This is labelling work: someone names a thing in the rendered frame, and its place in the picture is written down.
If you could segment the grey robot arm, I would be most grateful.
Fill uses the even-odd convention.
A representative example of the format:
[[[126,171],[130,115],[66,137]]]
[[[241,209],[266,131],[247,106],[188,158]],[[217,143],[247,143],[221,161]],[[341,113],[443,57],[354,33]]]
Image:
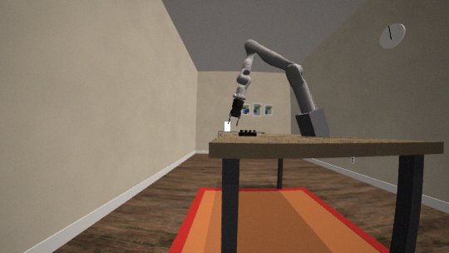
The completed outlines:
[[[252,62],[255,53],[257,53],[264,62],[267,62],[273,67],[285,70],[290,86],[294,90],[294,94],[298,101],[298,105],[302,114],[311,112],[316,108],[313,96],[310,95],[306,81],[302,78],[303,69],[300,65],[293,63],[276,52],[261,46],[254,40],[248,40],[244,43],[245,51],[247,53],[246,60],[243,63],[240,74],[237,77],[237,83],[244,86],[237,87],[236,93],[243,93],[245,95],[247,87],[251,83],[251,78],[245,75],[250,74]],[[290,65],[291,64],[291,65]]]

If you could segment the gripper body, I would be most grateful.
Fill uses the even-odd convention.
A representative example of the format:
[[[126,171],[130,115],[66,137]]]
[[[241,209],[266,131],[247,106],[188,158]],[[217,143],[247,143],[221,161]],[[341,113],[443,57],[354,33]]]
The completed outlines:
[[[238,95],[239,94],[239,95]],[[243,96],[241,96],[243,95]],[[232,117],[240,117],[241,115],[241,110],[243,108],[244,105],[244,100],[246,100],[246,97],[244,96],[243,93],[235,93],[233,95],[234,100],[233,100],[233,105],[232,105],[232,110],[230,111],[230,114]]]

